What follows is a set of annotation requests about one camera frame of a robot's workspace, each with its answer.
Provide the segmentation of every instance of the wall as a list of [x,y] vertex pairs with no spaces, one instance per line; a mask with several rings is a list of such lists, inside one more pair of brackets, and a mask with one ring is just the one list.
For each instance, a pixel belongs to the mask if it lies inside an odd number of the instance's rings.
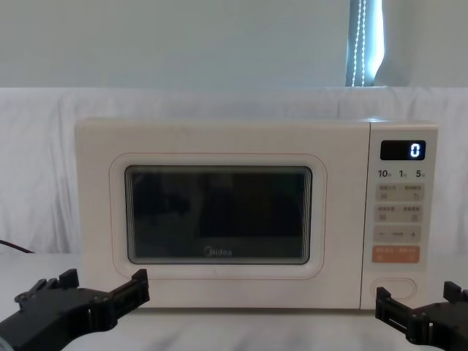
[[0,86],[343,86],[342,0],[0,0]]
[[468,86],[468,1],[384,0],[376,85]]

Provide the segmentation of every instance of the microwave window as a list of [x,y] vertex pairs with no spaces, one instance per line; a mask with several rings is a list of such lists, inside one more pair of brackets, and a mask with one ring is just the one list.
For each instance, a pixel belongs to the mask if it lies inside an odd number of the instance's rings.
[[312,172],[299,166],[129,166],[129,259],[304,264]]

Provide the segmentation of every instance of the orange button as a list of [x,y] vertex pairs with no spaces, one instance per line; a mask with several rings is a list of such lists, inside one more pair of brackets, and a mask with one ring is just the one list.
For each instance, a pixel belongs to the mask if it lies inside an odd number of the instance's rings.
[[419,246],[377,245],[372,248],[374,263],[418,263]]

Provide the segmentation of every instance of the white cloth backdrop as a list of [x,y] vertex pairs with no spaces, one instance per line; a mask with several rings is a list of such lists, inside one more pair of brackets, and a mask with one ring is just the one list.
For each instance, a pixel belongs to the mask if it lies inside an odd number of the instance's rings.
[[436,121],[430,247],[468,254],[468,89],[324,88],[235,97],[0,89],[0,238],[37,252],[80,251],[73,126],[89,116]]

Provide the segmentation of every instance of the microwave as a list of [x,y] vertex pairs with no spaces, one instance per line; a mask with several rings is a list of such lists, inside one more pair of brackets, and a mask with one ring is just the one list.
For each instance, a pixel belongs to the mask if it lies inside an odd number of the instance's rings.
[[90,286],[145,268],[147,307],[427,302],[435,124],[89,118],[75,148]]

